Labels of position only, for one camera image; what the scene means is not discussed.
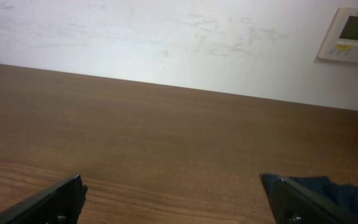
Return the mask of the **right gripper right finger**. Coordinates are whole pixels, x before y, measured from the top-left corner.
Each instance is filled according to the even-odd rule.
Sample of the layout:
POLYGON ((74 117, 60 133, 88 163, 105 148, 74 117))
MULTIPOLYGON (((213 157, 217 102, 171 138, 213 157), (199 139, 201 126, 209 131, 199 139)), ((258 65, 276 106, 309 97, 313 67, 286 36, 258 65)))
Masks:
POLYGON ((358 216, 288 177, 259 175, 276 223, 358 224, 358 216))

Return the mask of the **navy blue garment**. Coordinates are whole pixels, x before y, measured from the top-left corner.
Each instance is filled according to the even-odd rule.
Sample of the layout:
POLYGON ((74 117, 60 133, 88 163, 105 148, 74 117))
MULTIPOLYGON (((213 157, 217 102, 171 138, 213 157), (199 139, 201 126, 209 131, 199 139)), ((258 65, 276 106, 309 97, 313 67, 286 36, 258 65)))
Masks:
POLYGON ((288 177, 310 190, 328 198, 339 206, 358 216, 358 186, 337 184, 327 176, 288 177))

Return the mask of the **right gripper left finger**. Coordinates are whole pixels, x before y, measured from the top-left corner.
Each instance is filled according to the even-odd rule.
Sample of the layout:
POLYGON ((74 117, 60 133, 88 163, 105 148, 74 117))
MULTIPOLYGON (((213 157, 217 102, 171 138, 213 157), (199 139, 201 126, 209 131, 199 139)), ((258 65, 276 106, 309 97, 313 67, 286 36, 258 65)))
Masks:
POLYGON ((77 224, 88 187, 81 175, 59 184, 0 212, 0 224, 77 224))

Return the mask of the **wall thermostat control panel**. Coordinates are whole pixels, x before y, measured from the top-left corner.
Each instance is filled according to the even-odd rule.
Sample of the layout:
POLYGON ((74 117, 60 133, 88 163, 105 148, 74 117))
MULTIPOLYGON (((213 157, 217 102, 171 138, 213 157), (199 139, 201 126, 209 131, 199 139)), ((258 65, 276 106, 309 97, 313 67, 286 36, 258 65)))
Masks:
POLYGON ((358 9, 342 7, 337 10, 318 58, 358 63, 358 9))

